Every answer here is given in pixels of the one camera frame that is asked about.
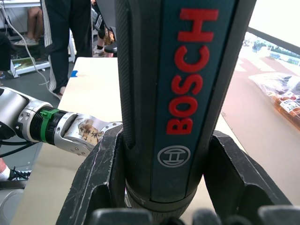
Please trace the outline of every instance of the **shoe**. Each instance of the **shoe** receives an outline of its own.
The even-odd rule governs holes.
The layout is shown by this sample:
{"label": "shoe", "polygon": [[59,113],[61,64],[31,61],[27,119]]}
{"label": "shoe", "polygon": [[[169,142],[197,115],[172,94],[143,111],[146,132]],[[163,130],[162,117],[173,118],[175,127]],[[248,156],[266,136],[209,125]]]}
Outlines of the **shoe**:
{"label": "shoe", "polygon": [[38,45],[38,42],[35,39],[29,39],[28,37],[24,37],[25,42],[23,39],[21,41],[14,42],[14,45],[16,46],[25,46],[25,43],[27,46],[35,46]]}
{"label": "shoe", "polygon": [[15,167],[13,170],[10,170],[10,175],[8,180],[28,180],[31,174],[31,170],[28,171],[18,171],[15,170]]}
{"label": "shoe", "polygon": [[101,57],[101,58],[105,57],[104,48],[105,48],[105,46],[102,49],[98,49],[97,45],[96,45],[93,49],[93,52],[94,52],[93,57]]}

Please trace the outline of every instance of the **food package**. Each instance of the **food package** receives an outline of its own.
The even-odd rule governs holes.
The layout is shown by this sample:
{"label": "food package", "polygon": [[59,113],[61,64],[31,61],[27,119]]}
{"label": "food package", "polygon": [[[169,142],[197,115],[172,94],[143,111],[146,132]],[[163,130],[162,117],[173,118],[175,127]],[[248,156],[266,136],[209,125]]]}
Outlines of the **food package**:
{"label": "food package", "polygon": [[300,76],[266,73],[249,77],[272,99],[275,108],[300,129]]}

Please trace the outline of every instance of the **green band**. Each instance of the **green band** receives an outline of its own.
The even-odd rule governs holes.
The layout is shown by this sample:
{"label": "green band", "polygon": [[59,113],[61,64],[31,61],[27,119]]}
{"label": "green band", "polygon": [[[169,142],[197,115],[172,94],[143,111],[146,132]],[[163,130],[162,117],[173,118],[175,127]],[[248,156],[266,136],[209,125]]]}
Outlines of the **green band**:
{"label": "green band", "polygon": [[52,118],[52,116],[58,111],[59,111],[58,109],[52,109],[51,111],[41,111],[41,115],[43,117],[43,123],[41,126],[41,139],[45,143],[47,143],[46,129],[47,129],[48,122]]}

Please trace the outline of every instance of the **table surface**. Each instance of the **table surface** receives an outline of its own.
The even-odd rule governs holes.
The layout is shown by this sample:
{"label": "table surface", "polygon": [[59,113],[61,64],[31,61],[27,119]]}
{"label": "table surface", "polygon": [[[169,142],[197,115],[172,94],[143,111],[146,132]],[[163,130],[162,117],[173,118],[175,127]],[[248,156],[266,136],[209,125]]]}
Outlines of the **table surface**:
{"label": "table surface", "polygon": [[223,117],[247,153],[294,205],[300,205],[300,131],[248,78],[275,72],[300,75],[300,67],[260,57],[251,47],[243,47],[223,104]]}
{"label": "table surface", "polygon": [[[105,121],[121,121],[117,59],[78,58],[74,70],[78,71],[77,77],[70,78],[59,109],[90,114]],[[222,116],[216,129],[240,145]],[[54,225],[84,159],[43,144],[11,225]],[[182,219],[191,224],[192,213],[204,207],[213,208],[202,179]]]}

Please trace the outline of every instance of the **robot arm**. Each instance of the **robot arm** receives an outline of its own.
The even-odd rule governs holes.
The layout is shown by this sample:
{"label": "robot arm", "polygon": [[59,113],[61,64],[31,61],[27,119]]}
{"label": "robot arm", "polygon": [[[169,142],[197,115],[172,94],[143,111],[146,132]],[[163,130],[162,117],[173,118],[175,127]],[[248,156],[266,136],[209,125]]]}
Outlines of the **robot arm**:
{"label": "robot arm", "polygon": [[107,130],[121,124],[59,110],[16,90],[0,88],[0,140],[18,135],[87,156]]}

